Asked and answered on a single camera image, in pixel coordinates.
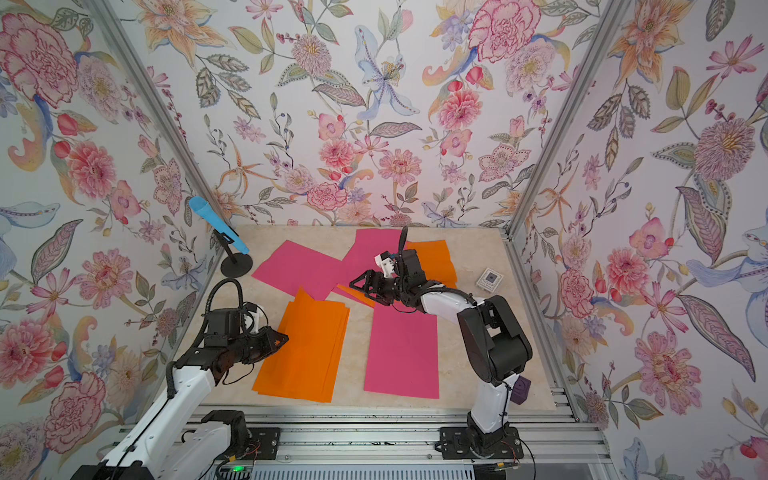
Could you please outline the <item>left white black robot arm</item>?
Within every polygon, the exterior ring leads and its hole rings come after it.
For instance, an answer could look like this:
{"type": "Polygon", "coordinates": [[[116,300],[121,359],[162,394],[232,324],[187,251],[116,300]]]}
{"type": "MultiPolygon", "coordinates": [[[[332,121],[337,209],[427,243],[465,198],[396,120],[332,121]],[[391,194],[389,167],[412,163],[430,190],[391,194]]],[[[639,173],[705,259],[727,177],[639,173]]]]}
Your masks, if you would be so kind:
{"type": "Polygon", "coordinates": [[[166,391],[101,462],[74,479],[202,479],[219,458],[243,457],[260,446],[239,410],[213,410],[185,441],[189,420],[229,370],[276,354],[289,336],[255,321],[258,307],[215,309],[191,346],[166,369],[166,391]]]}

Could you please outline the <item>pink paper far left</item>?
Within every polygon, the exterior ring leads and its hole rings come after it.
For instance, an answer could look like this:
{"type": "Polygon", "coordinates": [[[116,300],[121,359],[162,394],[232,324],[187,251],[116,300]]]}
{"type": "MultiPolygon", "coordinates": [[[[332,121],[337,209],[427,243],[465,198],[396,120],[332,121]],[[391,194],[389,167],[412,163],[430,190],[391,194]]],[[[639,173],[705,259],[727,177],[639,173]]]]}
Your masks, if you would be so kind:
{"type": "Polygon", "coordinates": [[[286,240],[252,277],[291,296],[302,289],[312,299],[323,301],[336,286],[341,270],[341,260],[286,240]]]}

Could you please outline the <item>white QR code card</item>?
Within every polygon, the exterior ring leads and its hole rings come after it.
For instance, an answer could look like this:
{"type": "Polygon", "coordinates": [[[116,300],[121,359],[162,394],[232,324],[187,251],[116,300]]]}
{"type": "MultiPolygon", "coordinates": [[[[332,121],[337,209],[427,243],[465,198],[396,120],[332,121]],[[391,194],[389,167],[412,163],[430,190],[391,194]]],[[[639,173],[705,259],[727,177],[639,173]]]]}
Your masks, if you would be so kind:
{"type": "Polygon", "coordinates": [[[495,293],[501,285],[503,279],[504,275],[500,272],[492,268],[486,268],[477,279],[476,285],[478,288],[488,293],[495,293]]]}

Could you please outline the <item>blue microphone on stand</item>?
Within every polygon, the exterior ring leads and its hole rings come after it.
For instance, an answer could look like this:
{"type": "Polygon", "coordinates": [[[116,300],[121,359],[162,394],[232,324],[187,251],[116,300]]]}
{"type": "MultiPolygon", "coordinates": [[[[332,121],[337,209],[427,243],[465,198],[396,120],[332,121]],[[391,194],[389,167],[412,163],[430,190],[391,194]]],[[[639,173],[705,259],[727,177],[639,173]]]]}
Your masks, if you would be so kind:
{"type": "Polygon", "coordinates": [[[212,227],[215,238],[225,250],[226,256],[220,265],[221,273],[226,278],[240,278],[249,273],[253,267],[253,259],[248,246],[236,231],[220,218],[202,197],[192,197],[189,206],[193,213],[212,227]]]}

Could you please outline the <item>purple cube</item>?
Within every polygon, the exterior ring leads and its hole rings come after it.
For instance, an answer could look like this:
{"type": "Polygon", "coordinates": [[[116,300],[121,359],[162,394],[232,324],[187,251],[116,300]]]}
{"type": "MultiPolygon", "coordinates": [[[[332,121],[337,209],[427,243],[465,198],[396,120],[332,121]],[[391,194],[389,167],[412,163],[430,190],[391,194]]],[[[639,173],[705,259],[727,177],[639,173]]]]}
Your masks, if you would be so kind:
{"type": "Polygon", "coordinates": [[[519,376],[512,385],[510,400],[516,405],[524,404],[528,399],[531,384],[528,378],[519,376]]]}

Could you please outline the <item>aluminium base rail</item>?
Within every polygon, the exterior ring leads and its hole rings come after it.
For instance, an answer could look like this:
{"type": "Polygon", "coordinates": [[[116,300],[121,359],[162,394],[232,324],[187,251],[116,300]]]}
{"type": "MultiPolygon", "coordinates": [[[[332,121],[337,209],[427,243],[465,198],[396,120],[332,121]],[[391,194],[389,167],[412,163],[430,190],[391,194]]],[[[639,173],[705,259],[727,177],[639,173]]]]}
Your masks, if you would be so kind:
{"type": "MultiPolygon", "coordinates": [[[[462,409],[240,406],[251,427],[276,427],[281,434],[275,469],[310,466],[382,465],[454,466],[436,445],[443,427],[462,427],[462,409]]],[[[617,470],[597,426],[576,420],[570,408],[517,411],[511,424],[518,430],[524,457],[507,470],[511,479],[615,479],[617,470]]]]}

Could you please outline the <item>left aluminium corner post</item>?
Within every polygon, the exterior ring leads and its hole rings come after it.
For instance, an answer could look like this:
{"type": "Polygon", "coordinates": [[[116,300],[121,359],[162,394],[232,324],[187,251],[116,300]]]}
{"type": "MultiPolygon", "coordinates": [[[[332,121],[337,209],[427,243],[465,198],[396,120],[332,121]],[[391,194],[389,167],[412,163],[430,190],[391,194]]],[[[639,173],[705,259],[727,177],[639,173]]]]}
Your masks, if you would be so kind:
{"type": "Polygon", "coordinates": [[[213,190],[206,182],[193,153],[190,151],[175,121],[170,116],[165,106],[163,95],[154,86],[144,63],[141,61],[121,22],[118,20],[114,9],[109,5],[109,1],[85,0],[84,8],[102,32],[110,48],[114,51],[114,55],[125,70],[126,76],[145,101],[157,130],[170,144],[177,160],[182,165],[182,170],[191,178],[192,185],[211,205],[214,212],[227,225],[231,225],[225,219],[224,211],[215,198],[213,190]]]}

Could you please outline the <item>aluminium corner post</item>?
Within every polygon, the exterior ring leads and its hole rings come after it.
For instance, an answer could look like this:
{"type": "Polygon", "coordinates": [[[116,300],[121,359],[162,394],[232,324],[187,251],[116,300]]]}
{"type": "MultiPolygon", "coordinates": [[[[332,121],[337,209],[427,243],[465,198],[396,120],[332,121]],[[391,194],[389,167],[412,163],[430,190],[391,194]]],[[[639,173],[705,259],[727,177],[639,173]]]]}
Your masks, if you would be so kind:
{"type": "Polygon", "coordinates": [[[163,95],[154,86],[144,63],[141,61],[121,22],[118,20],[114,9],[109,5],[109,1],[85,0],[84,8],[102,32],[110,48],[114,51],[114,55],[125,70],[126,76],[145,101],[157,130],[170,144],[177,160],[182,165],[182,170],[191,178],[192,185],[211,205],[214,212],[227,225],[231,225],[225,219],[224,211],[215,198],[213,190],[206,182],[193,153],[190,151],[175,121],[170,116],[165,106],[163,95]]]}
{"type": "Polygon", "coordinates": [[[526,183],[526,189],[522,196],[521,203],[512,220],[507,232],[507,240],[512,242],[517,234],[524,228],[526,215],[532,208],[548,169],[553,164],[560,145],[571,129],[573,121],[587,93],[590,85],[595,78],[597,70],[609,48],[609,43],[613,36],[619,31],[622,18],[628,9],[628,5],[622,1],[608,1],[606,10],[596,24],[594,38],[589,44],[589,48],[581,63],[579,75],[574,80],[569,93],[565,97],[560,113],[556,116],[541,155],[534,164],[532,175],[526,183]]]}

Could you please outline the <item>right aluminium corner post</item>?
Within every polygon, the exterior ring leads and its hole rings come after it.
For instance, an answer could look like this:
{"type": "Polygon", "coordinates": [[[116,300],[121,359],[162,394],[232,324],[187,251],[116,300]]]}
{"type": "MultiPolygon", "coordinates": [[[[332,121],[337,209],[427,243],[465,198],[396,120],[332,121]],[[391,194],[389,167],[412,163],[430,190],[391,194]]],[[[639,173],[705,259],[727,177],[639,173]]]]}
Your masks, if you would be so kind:
{"type": "Polygon", "coordinates": [[[609,48],[609,43],[613,36],[619,31],[622,18],[628,9],[628,5],[622,1],[608,1],[606,10],[596,24],[594,38],[589,44],[589,48],[581,63],[579,75],[574,80],[569,93],[565,97],[560,113],[556,116],[541,155],[534,164],[532,175],[526,183],[526,189],[522,196],[521,203],[512,220],[507,232],[507,240],[512,242],[517,234],[524,228],[526,215],[532,208],[548,169],[553,164],[560,145],[571,129],[573,121],[587,93],[590,85],[595,78],[597,70],[609,48]]]}

